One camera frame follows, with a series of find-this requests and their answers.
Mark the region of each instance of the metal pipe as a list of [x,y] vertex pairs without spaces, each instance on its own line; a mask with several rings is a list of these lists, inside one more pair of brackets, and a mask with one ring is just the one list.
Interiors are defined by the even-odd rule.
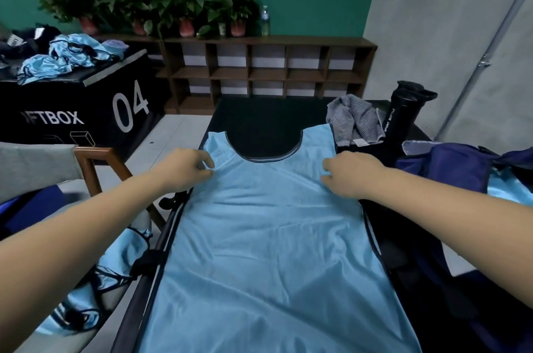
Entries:
[[509,11],[507,12],[507,15],[505,15],[505,18],[502,21],[502,24],[498,27],[498,30],[496,31],[496,34],[490,41],[489,47],[487,47],[485,53],[483,53],[483,57],[481,57],[481,60],[479,63],[477,63],[477,66],[470,76],[469,80],[466,82],[465,86],[463,87],[463,90],[461,91],[459,97],[455,101],[453,107],[451,108],[450,112],[446,116],[446,119],[444,119],[444,123],[439,128],[439,131],[437,132],[435,136],[435,141],[442,141],[443,136],[446,134],[446,131],[449,129],[451,122],[455,119],[457,116],[457,112],[463,106],[464,100],[470,93],[470,90],[472,90],[472,87],[475,85],[477,80],[479,79],[481,73],[486,67],[490,66],[490,59],[494,55],[497,47],[502,42],[503,37],[507,33],[507,30],[509,29],[509,26],[513,22],[516,14],[518,14],[518,11],[522,7],[522,4],[525,0],[514,0],[511,4],[511,7],[509,8]]

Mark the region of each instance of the person's right arm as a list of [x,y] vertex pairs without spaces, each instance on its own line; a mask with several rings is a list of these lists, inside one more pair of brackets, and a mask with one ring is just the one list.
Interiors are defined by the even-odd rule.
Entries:
[[368,154],[343,152],[323,167],[333,193],[404,215],[533,308],[533,208],[386,168]]

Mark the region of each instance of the tile floor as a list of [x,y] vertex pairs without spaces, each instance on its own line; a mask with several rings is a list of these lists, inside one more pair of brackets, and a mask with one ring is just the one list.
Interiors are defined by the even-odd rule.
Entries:
[[[150,170],[176,147],[197,148],[202,141],[203,134],[210,120],[211,116],[164,116],[126,161],[126,166],[132,174],[136,175]],[[96,169],[103,190],[113,188],[120,183],[120,179],[118,179],[110,167],[97,166]],[[67,194],[77,193],[85,194],[86,197],[89,196],[85,182],[81,179],[62,183],[59,187]],[[156,200],[155,204],[159,209],[158,201]],[[165,219],[170,213],[168,210],[159,209],[159,211]],[[159,230],[153,226],[153,231],[154,237],[152,242],[155,243],[159,236]],[[115,334],[133,295],[135,286],[136,283],[130,286],[115,312],[113,312],[102,329],[100,329],[94,339],[83,350],[83,353],[106,353],[111,350]]]

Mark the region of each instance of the plant pot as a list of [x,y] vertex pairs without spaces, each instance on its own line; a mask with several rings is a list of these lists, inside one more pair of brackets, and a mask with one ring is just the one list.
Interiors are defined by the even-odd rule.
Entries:
[[226,37],[226,24],[224,22],[218,24],[218,32],[222,37]]
[[146,31],[144,30],[144,24],[140,20],[134,20],[132,23],[133,31],[138,36],[146,36]]
[[242,37],[246,33],[246,20],[237,19],[231,22],[231,35]]
[[189,18],[180,19],[179,23],[181,37],[193,37],[195,35],[195,27],[192,26],[192,20]]
[[80,16],[78,20],[79,24],[82,26],[83,33],[86,35],[97,35],[100,33],[96,23],[94,23],[92,19],[87,18],[86,16]]

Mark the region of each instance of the shelf top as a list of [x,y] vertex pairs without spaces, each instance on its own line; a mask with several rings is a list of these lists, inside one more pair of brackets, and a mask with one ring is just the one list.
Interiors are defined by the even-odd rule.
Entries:
[[[95,36],[98,40],[118,39],[124,42],[156,42],[150,36],[137,36],[125,33],[105,33]],[[377,47],[363,37],[334,36],[250,36],[250,37],[213,37],[197,39],[196,37],[167,37],[166,43],[209,43],[209,44],[280,44],[293,46],[339,46],[339,47]]]

